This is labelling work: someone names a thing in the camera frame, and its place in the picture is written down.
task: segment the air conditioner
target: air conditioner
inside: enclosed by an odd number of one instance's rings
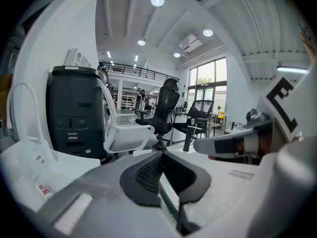
[[[178,46],[182,48],[183,52],[190,53],[201,45],[202,42],[198,39],[198,37],[190,34]]]

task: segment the recessed ceiling light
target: recessed ceiling light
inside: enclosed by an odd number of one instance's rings
[[[210,37],[213,35],[213,31],[211,29],[205,29],[204,30],[204,35],[207,37]]]
[[[139,40],[139,41],[138,41],[138,44],[139,44],[140,46],[144,46],[144,45],[145,45],[145,41]]]
[[[304,68],[285,67],[285,66],[277,67],[277,71],[300,73],[300,74],[307,74],[308,73],[308,70],[304,69]]]
[[[151,0],[151,3],[154,5],[154,6],[162,6],[164,4],[164,0]]]

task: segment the yellow object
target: yellow object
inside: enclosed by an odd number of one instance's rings
[[[218,116],[219,119],[224,119],[224,116]]]

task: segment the chair headrest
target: chair headrest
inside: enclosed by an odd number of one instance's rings
[[[178,81],[174,78],[169,78],[164,82],[164,86],[169,88],[169,89],[173,89],[175,91],[179,90],[179,84]]]

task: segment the black metal railing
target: black metal railing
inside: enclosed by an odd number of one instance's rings
[[[144,69],[144,68],[140,68],[140,67],[133,67],[130,65],[125,65],[125,64],[115,63],[114,65],[112,65],[109,62],[100,62],[98,69],[101,66],[103,66],[103,69],[108,73],[110,72],[110,73],[132,75],[132,76],[136,76],[136,77],[157,80],[160,82],[165,82],[168,78],[174,78],[177,81],[179,80],[179,78],[172,77],[170,75],[166,75],[166,74],[163,74],[163,73],[160,73],[157,71]]]

